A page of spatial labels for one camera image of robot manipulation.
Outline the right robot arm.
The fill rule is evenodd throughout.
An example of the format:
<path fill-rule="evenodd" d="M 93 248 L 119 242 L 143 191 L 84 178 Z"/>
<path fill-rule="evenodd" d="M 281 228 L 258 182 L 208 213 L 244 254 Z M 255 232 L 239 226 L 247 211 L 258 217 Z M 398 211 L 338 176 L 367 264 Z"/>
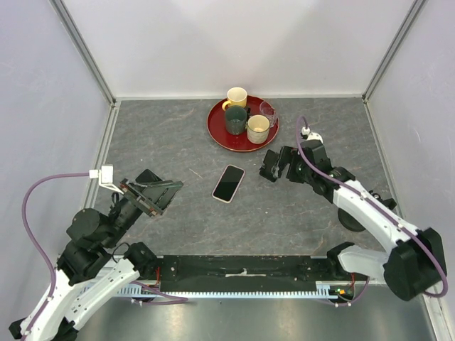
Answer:
<path fill-rule="evenodd" d="M 338 219 L 346 229 L 367 230 L 380 243 L 383 251 L 349 242 L 332 249 L 334 257 L 325 263 L 331 278 L 357 273 L 383 280 L 403 301 L 420 294 L 441 298 L 448 293 L 444 248 L 437 231 L 398 217 L 393 199 L 376 198 L 351 172 L 332 166 L 322 142 L 306 140 L 280 152 L 268 150 L 259 174 L 271 182 L 284 175 L 291 182 L 310 185 L 338 208 Z"/>

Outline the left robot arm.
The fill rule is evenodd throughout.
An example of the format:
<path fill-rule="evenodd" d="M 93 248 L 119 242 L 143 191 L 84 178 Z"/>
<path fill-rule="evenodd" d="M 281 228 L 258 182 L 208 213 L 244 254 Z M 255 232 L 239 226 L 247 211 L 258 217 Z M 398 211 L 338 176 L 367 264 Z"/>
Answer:
<path fill-rule="evenodd" d="M 138 278 L 151 278 L 159 259 L 144 243 L 137 242 L 96 284 L 84 289 L 112 259 L 108 249 L 116 247 L 142 214 L 163 214 L 182 186 L 181 181 L 162 180 L 145 170 L 134 181 L 120 182 L 109 214 L 92 208 L 79 211 L 67 230 L 70 241 L 56 264 L 50 265 L 48 292 L 29 316 L 10 324 L 12 337 L 75 340 L 93 314 L 121 288 Z"/>

